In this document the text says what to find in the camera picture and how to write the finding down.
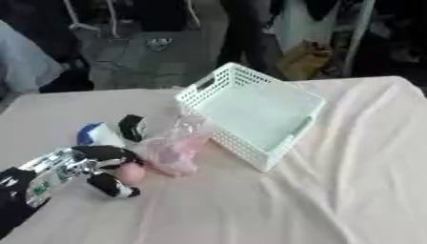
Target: floor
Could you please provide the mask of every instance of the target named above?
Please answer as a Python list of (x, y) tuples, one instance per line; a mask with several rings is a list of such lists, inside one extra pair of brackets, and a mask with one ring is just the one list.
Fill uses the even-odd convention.
[[(120, 24), (119, 39), (112, 38), (110, 27), (103, 26), (99, 36), (93, 31), (77, 30), (82, 53), (91, 63), (91, 80), (96, 90), (167, 89), (186, 87), (214, 69), (228, 21), (214, 0), (194, 0), (199, 30), (182, 32), (141, 32), (136, 24)], [(173, 42), (163, 51), (152, 51), (146, 40), (170, 37)], [(265, 35), (267, 60), (281, 56), (273, 35)], [(0, 113), (17, 97), (10, 93), (0, 103)]]

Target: blue object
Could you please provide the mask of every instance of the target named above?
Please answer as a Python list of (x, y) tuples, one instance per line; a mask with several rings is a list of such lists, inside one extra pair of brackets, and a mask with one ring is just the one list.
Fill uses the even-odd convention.
[(84, 126), (77, 134), (77, 145), (79, 146), (89, 146), (93, 144), (93, 139), (89, 135), (89, 132), (100, 126), (102, 123), (88, 124)]

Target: person's leg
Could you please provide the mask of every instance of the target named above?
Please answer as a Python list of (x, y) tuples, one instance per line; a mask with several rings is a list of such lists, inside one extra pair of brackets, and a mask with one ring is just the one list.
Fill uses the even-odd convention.
[(227, 47), (228, 52), (224, 53), (239, 55), (238, 58), (243, 52), (251, 68), (265, 71), (267, 66), (262, 44), (263, 23), (255, 1), (257, 0), (221, 0), (230, 19), (223, 49)]
[(243, 54), (243, 47), (240, 43), (238, 20), (235, 18), (236, 6), (234, 0), (221, 0), (221, 5), (227, 13), (229, 26), (224, 37), (224, 44), (216, 61), (218, 67), (228, 63), (239, 63)]
[(240, 38), (243, 39), (243, 52), (250, 67), (257, 71), (265, 72), (267, 65), (264, 57), (264, 45), (262, 39), (262, 10), (256, 1), (238, 0), (241, 6)]

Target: pink ball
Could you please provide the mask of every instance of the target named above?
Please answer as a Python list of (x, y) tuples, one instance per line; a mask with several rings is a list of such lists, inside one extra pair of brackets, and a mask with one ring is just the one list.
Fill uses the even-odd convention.
[(145, 169), (137, 164), (128, 163), (117, 170), (116, 176), (123, 184), (134, 186), (144, 178)]

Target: brown bag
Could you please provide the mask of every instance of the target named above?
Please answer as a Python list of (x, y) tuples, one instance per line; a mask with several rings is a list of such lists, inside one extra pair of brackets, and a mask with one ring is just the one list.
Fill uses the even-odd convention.
[(286, 52), (276, 65), (289, 80), (308, 80), (313, 78), (331, 57), (331, 47), (303, 41)]

